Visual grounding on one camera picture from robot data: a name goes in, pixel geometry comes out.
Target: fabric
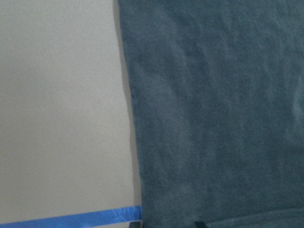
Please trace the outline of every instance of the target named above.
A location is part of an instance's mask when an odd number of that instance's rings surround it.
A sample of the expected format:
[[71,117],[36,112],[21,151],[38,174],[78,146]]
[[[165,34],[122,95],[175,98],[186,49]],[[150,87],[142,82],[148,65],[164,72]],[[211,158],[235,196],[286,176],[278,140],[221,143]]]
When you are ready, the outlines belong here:
[[304,1],[119,0],[145,228],[304,227]]

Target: wrinkled fabric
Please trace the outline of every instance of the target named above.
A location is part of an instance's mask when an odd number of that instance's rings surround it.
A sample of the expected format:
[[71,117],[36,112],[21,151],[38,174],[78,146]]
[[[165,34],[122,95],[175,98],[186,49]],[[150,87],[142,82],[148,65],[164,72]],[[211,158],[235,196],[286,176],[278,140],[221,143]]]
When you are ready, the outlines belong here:
[[119,0],[145,228],[304,227],[304,1]]

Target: blue tape strip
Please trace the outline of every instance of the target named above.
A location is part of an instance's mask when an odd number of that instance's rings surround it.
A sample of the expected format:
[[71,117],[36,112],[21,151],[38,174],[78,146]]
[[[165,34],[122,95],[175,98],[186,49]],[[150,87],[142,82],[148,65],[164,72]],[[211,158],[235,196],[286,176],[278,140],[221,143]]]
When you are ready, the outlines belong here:
[[142,219],[141,206],[0,224],[0,228],[89,228]]

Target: blue tape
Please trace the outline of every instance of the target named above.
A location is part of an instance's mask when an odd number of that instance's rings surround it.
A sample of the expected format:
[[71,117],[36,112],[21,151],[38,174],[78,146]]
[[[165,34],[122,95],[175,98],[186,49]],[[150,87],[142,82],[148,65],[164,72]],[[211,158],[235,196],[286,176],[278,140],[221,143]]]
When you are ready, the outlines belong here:
[[0,224],[0,228],[89,228],[142,219],[141,206]]

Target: blue stripe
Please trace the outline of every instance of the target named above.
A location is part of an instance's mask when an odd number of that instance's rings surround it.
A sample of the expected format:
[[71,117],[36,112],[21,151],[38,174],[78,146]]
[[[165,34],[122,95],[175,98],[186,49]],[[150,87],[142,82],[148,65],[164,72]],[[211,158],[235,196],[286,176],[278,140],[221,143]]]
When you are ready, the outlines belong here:
[[141,206],[0,224],[0,228],[89,228],[142,219]]

